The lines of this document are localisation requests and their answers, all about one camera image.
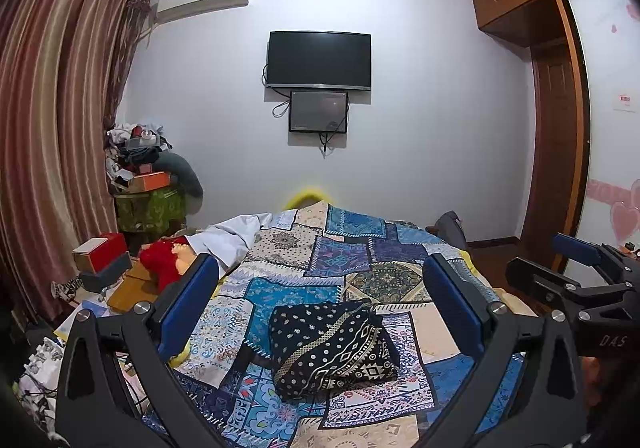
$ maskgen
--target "orange box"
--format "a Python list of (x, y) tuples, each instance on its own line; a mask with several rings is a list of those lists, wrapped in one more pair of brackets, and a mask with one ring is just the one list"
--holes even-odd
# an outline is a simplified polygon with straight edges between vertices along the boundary
[(137, 175), (129, 181), (129, 192), (150, 192), (151, 190), (169, 186), (169, 181), (170, 178), (167, 172), (153, 172), (145, 173), (144, 175)]

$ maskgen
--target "striped curtain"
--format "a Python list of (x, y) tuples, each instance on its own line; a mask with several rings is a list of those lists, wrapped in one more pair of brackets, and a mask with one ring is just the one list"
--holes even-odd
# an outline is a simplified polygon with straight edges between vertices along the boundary
[(62, 311), (50, 284), (77, 275), (72, 249), (116, 230), (102, 144), (126, 3), (0, 9), (0, 276), (31, 318)]

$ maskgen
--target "television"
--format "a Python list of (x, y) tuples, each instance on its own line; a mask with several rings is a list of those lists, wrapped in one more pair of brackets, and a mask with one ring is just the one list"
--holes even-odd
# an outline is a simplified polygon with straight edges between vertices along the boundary
[(268, 88), (371, 90), (371, 35), (272, 31)]
[(291, 91), (289, 132), (347, 132), (346, 92)]

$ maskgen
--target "blue gripper pad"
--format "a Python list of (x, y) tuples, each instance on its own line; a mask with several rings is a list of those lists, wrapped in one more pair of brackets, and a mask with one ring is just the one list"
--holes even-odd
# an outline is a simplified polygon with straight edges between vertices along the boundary
[(478, 360), (490, 336), (488, 301), (435, 253), (422, 265), (422, 279), (460, 352)]
[(201, 253), (191, 268), (194, 268), (195, 272), (187, 271), (184, 274), (191, 275), (190, 280), (161, 321), (158, 354), (164, 362), (182, 352), (218, 285), (220, 268), (214, 256)]
[(551, 243), (556, 253), (580, 262), (584, 266), (600, 264), (600, 253), (593, 244), (562, 233), (556, 234)]

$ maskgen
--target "cardboard box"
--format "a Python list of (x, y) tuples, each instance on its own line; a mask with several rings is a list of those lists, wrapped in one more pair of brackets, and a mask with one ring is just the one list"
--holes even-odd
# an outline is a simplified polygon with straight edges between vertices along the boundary
[(131, 259), (129, 252), (121, 254), (106, 268), (97, 273), (81, 272), (80, 280), (87, 291), (100, 293), (103, 288), (115, 284), (122, 274), (131, 269)]
[(150, 192), (169, 186), (170, 177), (167, 172), (145, 173), (137, 175), (129, 181), (129, 193)]
[(101, 272), (127, 252), (127, 243), (120, 233), (105, 233), (100, 237), (90, 238), (73, 250), (78, 271), (92, 274)]
[(107, 305), (116, 313), (126, 313), (140, 301), (154, 302), (158, 295), (155, 276), (136, 260), (107, 301)]

